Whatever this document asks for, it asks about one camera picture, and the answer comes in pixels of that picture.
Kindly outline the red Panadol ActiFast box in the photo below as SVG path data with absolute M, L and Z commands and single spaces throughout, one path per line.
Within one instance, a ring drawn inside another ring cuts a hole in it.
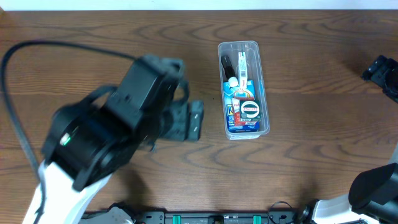
M 239 110 L 240 101 L 241 100 L 239 100 L 237 98 L 233 98 L 231 100 L 232 107 L 233 107 L 233 117 L 234 117 L 235 125 L 236 126 L 255 125 L 258 121 L 249 121 L 249 122 L 240 121 L 240 110 Z

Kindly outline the black bottle white cap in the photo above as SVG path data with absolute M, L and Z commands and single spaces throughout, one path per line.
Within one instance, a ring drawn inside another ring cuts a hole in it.
M 237 87 L 239 85 L 238 79 L 236 78 L 236 73 L 232 66 L 231 60 L 227 55 L 221 56 L 221 64 L 224 69 L 224 74 L 228 80 L 229 87 Z

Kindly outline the dark green small box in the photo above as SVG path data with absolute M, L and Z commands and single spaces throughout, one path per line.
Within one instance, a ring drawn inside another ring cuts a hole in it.
M 262 119 L 261 106 L 257 100 L 240 101 L 240 121 L 260 121 Z

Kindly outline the blue Kool Fever box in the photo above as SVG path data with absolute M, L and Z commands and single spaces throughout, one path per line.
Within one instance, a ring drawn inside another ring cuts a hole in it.
M 233 107 L 232 107 L 232 102 L 231 102 L 231 100 L 233 98 L 237 98 L 239 100 L 256 100 L 253 81 L 248 80 L 246 89 L 240 89 L 239 86 L 230 88 L 229 83 L 224 82 L 223 83 L 223 103 L 224 103 L 224 112 L 226 115 L 226 118 L 225 118 L 226 127 L 229 132 L 240 133 L 240 132 L 258 131 L 259 130 L 259 122 L 261 120 L 258 121 L 255 125 L 243 125 L 243 126 L 235 125 L 234 117 L 233 117 Z

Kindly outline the white green Panadol box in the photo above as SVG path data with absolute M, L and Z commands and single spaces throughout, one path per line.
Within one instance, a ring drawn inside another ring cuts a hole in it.
M 247 88 L 248 82 L 248 72 L 247 72 L 247 61 L 246 61 L 246 53 L 239 52 L 238 53 L 238 80 L 239 87 L 241 89 Z

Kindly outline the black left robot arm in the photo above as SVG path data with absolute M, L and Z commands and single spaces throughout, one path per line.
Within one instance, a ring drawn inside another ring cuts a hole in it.
M 197 141 L 203 102 L 189 100 L 185 66 L 176 58 L 138 58 L 118 86 L 101 86 L 61 107 L 44 141 L 43 182 L 25 223 L 78 223 L 112 174 L 137 148 L 158 139 Z

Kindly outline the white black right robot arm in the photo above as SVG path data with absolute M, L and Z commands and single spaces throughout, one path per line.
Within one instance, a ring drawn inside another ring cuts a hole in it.
M 397 102 L 397 61 L 383 55 L 363 72 L 392 101 Z M 299 210 L 294 223 L 397 223 L 397 150 L 388 164 L 360 173 L 349 193 L 314 200 Z

